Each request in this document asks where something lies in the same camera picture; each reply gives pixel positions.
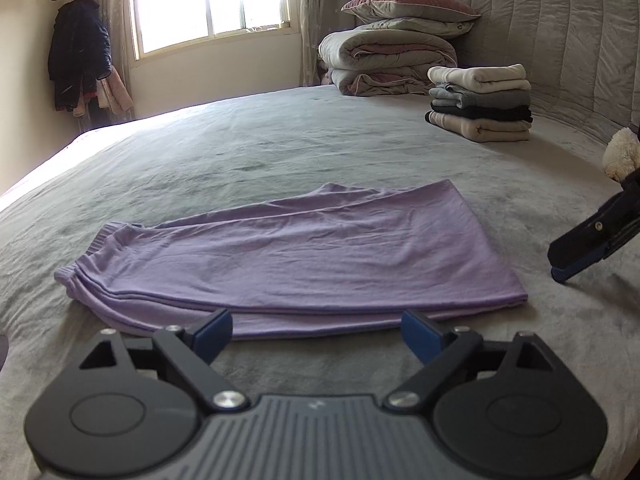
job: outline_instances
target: white wall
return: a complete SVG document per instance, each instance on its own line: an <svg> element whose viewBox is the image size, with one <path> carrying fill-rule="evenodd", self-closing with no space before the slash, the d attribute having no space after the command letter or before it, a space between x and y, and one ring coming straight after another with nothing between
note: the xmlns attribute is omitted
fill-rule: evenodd
<svg viewBox="0 0 640 480"><path fill-rule="evenodd" d="M149 57L130 70L136 118L229 97L294 88L299 33L208 41Z"/></svg>
<svg viewBox="0 0 640 480"><path fill-rule="evenodd" d="M58 7L49 0L0 0L0 193L76 136L56 112L47 57Z"/></svg>

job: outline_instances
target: metal bolt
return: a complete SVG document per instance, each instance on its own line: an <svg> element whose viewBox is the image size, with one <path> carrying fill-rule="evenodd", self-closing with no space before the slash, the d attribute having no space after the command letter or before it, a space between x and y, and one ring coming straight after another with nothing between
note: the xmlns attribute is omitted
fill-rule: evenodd
<svg viewBox="0 0 640 480"><path fill-rule="evenodd" d="M386 401L394 408L412 408L420 402L420 397L413 392L393 392Z"/></svg>
<svg viewBox="0 0 640 480"><path fill-rule="evenodd" d="M246 398L240 392L233 390L225 390L224 392L216 393L213 396L213 403L219 408L225 408L227 410L242 406Z"/></svg>

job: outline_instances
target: pink pillow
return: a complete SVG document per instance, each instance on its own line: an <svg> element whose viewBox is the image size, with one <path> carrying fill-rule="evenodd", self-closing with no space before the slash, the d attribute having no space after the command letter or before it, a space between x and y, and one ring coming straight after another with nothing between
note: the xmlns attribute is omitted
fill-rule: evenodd
<svg viewBox="0 0 640 480"><path fill-rule="evenodd" d="M407 16L436 22L469 22L480 17L457 0L351 0L342 10L365 23Z"/></svg>

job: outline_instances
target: folded purple garment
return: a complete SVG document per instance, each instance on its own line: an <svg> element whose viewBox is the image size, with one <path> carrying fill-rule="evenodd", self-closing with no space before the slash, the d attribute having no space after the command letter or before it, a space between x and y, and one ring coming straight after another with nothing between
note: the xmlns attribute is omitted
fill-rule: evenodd
<svg viewBox="0 0 640 480"><path fill-rule="evenodd" d="M225 307L235 337L397 326L527 299L449 180L326 184L306 195L166 222L111 222L55 278L108 325L148 334Z"/></svg>

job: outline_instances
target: gray headboard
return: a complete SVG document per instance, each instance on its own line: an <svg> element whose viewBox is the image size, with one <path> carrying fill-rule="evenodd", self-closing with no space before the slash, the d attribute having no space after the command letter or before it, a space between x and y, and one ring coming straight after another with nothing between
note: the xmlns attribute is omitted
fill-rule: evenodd
<svg viewBox="0 0 640 480"><path fill-rule="evenodd" d="M532 104L609 142L640 119L640 0L461 0L482 13L461 66L522 63Z"/></svg>

